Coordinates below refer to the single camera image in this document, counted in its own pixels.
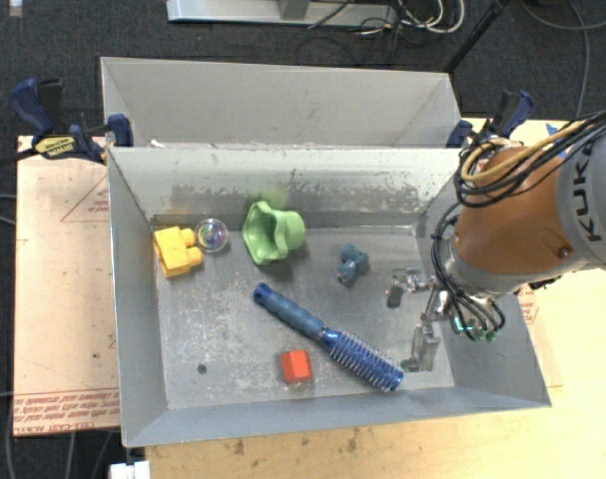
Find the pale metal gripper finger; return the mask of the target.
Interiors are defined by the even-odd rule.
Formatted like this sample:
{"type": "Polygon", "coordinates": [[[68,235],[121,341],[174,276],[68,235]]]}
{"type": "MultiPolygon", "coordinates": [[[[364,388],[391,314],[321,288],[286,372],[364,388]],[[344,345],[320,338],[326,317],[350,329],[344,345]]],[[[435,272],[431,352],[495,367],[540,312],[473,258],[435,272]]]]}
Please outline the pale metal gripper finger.
{"type": "Polygon", "coordinates": [[[434,366],[440,338],[429,323],[419,324],[412,338],[408,370],[410,372],[431,371],[434,366]]]}
{"type": "Polygon", "coordinates": [[[430,289],[430,282],[420,275],[418,267],[396,268],[392,271],[391,282],[385,291],[388,308],[399,308],[407,293],[416,293],[430,289]]]}

